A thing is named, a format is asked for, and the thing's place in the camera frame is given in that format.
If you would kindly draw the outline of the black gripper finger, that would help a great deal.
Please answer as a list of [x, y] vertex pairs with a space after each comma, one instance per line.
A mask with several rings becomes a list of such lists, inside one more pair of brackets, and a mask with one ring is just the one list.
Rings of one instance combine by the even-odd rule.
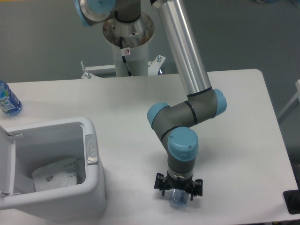
[[165, 196], [165, 191], [167, 190], [167, 176], [164, 176], [161, 173], [157, 173], [154, 189], [160, 190], [162, 192], [162, 196]]
[[191, 181], [189, 186], [189, 194], [191, 195], [190, 200], [192, 201], [195, 196], [203, 195], [203, 180], [197, 179]]

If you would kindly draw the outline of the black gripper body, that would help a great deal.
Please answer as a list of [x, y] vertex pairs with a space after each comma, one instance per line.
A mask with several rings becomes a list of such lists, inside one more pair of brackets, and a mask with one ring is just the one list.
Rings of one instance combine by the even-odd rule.
[[182, 178], [179, 179], [174, 179], [171, 177], [169, 174], [167, 175], [167, 179], [165, 181], [165, 190], [170, 190], [170, 189], [179, 189], [179, 190], [184, 190], [187, 193], [191, 193], [194, 185], [192, 184], [192, 176], [186, 180], [183, 180]]

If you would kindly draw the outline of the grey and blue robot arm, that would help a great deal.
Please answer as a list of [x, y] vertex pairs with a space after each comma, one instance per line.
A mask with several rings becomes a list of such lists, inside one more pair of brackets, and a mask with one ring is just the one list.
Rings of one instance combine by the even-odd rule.
[[[167, 152], [167, 174], [156, 175], [154, 188], [171, 190], [170, 202], [183, 205], [202, 196], [203, 181], [193, 179], [199, 150], [192, 126], [222, 114], [226, 98], [213, 89], [189, 26], [181, 0], [153, 0], [165, 29], [187, 100], [174, 106], [154, 104], [147, 119]], [[116, 75], [149, 75], [148, 43], [154, 34], [152, 19], [138, 0], [76, 0], [75, 8], [84, 26], [103, 24], [103, 35], [113, 51]]]

